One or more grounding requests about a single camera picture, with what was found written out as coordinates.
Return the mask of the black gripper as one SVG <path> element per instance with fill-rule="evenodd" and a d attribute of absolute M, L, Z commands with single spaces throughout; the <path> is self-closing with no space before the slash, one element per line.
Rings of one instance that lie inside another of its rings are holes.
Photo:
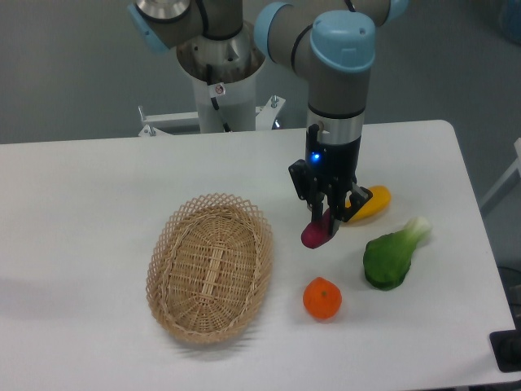
<path fill-rule="evenodd" d="M 373 198 L 369 189 L 357 185 L 360 144 L 361 137 L 345 144 L 322 143 L 318 125 L 312 124 L 306 132 L 305 160 L 297 160 L 288 168 L 296 194 L 308 205 L 315 226 L 325 225 L 323 200 L 327 191 L 330 237 Z"/>

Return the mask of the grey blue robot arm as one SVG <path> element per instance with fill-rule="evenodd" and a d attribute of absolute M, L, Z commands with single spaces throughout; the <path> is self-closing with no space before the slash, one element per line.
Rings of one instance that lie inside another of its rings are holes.
<path fill-rule="evenodd" d="M 376 29 L 405 1 L 271 2 L 254 23 L 240 1 L 133 1 L 135 28 L 154 51 L 175 50 L 192 79 L 204 133 L 253 130 L 255 78 L 265 62 L 308 85 L 304 158 L 289 172 L 311 221 L 301 239 L 316 248 L 369 200 L 356 178 Z"/>

